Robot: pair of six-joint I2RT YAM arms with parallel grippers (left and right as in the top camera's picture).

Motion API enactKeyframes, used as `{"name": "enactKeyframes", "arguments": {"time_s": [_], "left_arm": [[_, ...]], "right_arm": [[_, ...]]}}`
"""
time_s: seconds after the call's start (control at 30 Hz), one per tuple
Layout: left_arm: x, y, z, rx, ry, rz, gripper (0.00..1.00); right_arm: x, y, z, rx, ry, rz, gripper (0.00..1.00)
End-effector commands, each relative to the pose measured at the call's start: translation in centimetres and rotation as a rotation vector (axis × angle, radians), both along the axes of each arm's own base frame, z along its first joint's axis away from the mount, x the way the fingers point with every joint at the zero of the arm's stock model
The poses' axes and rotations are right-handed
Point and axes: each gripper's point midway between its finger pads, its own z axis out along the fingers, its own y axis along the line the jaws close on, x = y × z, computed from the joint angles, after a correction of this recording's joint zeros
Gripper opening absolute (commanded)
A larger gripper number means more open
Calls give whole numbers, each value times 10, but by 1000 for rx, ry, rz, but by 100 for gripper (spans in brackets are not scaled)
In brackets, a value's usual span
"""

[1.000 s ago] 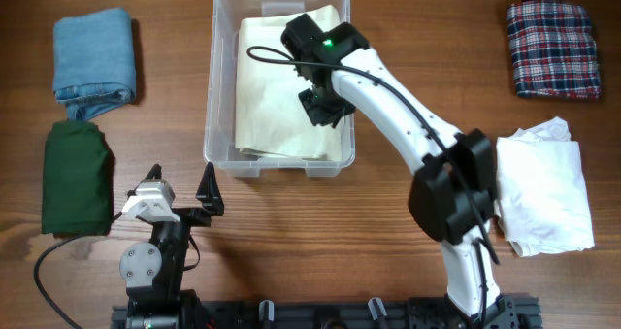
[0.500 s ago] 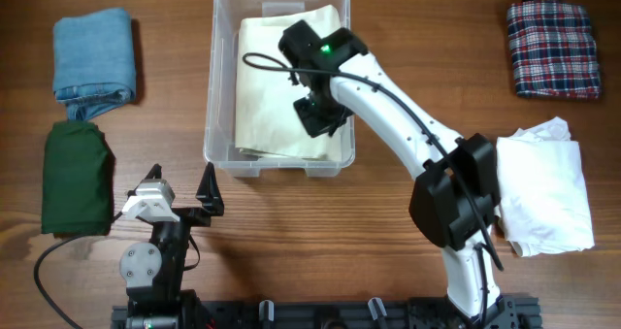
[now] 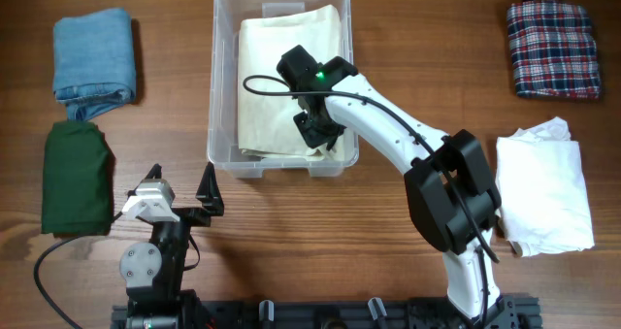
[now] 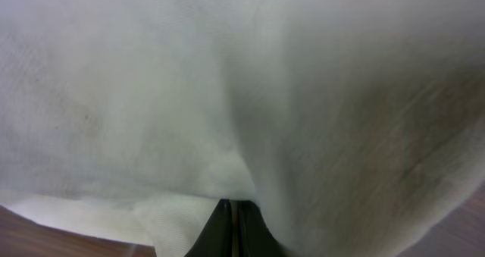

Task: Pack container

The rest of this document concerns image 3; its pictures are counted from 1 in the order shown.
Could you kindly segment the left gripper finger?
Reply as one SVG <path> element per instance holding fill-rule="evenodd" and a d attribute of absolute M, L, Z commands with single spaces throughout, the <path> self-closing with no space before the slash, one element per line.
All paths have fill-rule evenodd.
<path fill-rule="evenodd" d="M 161 178 L 162 178 L 162 167 L 158 163 L 154 164 L 149 170 L 149 172 L 147 173 L 147 175 L 145 176 L 145 180 L 159 180 Z M 126 192 L 126 195 L 127 196 L 135 195 L 136 189 L 137 187 L 135 187 L 132 190 L 128 190 Z"/>
<path fill-rule="evenodd" d="M 210 215 L 224 215 L 224 202 L 217 185 L 215 168 L 211 162 L 205 167 L 195 197 Z"/>

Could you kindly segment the cream cloth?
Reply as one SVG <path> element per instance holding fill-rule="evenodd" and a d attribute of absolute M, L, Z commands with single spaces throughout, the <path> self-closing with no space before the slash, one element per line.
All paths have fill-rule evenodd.
<path fill-rule="evenodd" d="M 268 158 L 302 157 L 308 161 L 344 160 L 343 138 L 331 149 L 309 148 L 293 117 L 302 109 L 288 97 L 271 97 L 245 90 L 243 81 L 258 91 L 283 92 L 277 65 L 281 56 L 302 46 L 317 62 L 341 53 L 342 23 L 332 5 L 290 16 L 249 18 L 241 23 L 238 58 L 238 143 L 243 154 Z"/>

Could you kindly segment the plaid flannel shirt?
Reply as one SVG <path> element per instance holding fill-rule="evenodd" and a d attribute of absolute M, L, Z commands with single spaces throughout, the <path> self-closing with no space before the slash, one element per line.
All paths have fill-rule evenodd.
<path fill-rule="evenodd" d="M 602 93 L 593 23 L 562 0 L 524 0 L 507 10 L 516 94 L 528 99 L 597 100 Z"/>

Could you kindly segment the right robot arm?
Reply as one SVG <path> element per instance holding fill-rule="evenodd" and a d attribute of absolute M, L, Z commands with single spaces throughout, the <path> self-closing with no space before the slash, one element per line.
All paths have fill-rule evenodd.
<path fill-rule="evenodd" d="M 330 148 L 350 129 L 403 175 L 410 219 L 442 254 L 449 303 L 473 327 L 486 327 L 500 298 L 490 239 L 502 199 L 479 140 L 465 129 L 448 135 L 416 120 L 339 56 L 319 63 L 296 46 L 277 72 L 301 108 L 294 122 L 309 147 Z"/>

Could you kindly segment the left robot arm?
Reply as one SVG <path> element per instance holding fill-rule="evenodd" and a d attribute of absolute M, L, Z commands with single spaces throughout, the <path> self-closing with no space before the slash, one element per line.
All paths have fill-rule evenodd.
<path fill-rule="evenodd" d="M 224 215 L 215 169 L 206 165 L 195 198 L 198 207 L 174 207 L 175 193 L 162 178 L 162 167 L 153 165 L 147 176 L 128 192 L 121 212 L 152 227 L 148 241 L 123 252 L 119 272 L 125 280 L 128 303 L 113 308 L 113 328 L 214 328 L 213 316 L 193 290 L 181 288 L 190 247 L 197 244 L 193 227 L 209 227 Z"/>

